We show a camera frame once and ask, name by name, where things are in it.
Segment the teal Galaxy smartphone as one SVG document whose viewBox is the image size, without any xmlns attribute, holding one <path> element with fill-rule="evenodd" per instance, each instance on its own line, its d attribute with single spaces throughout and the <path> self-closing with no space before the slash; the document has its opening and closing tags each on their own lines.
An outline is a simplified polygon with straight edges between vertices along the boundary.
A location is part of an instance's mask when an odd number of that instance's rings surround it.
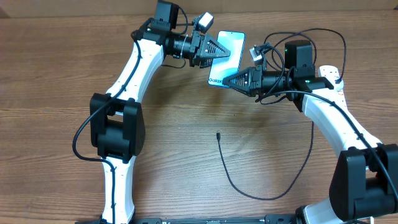
<svg viewBox="0 0 398 224">
<path fill-rule="evenodd" d="M 219 31 L 217 41 L 230 51 L 230 56 L 213 60 L 208 77 L 210 86 L 227 88 L 223 84 L 223 79 L 239 72 L 245 40 L 246 34 L 243 32 Z"/>
</svg>

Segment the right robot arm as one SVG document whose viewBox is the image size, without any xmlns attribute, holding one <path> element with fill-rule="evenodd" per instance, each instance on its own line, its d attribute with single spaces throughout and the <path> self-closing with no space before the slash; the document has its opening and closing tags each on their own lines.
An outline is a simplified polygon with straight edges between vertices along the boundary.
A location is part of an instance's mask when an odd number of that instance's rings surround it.
<svg viewBox="0 0 398 224">
<path fill-rule="evenodd" d="M 269 71 L 270 44 L 255 46 L 255 66 L 224 77 L 223 84 L 261 101 L 283 95 L 318 126 L 338 161 L 328 197 L 300 207 L 293 215 L 268 215 L 267 223 L 364 223 L 397 212 L 397 145 L 383 144 L 348 111 L 336 68 L 316 67 L 314 44 L 285 44 L 282 68 Z"/>
</svg>

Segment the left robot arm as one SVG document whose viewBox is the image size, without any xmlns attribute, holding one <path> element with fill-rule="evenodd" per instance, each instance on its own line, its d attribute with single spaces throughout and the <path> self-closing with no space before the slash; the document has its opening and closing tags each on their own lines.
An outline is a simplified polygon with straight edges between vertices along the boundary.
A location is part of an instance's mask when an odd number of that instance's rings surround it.
<svg viewBox="0 0 398 224">
<path fill-rule="evenodd" d="M 131 33 L 133 49 L 126 66 L 105 94 L 90 100 L 91 143 L 104 168 L 105 206 L 99 223 L 131 223 L 134 216 L 133 169 L 146 136 L 142 100 L 166 56 L 206 68 L 230 51 L 207 33 L 214 21 L 209 12 L 186 22 L 191 35 L 174 32 L 182 8 L 158 1 L 154 17 Z"/>
</svg>

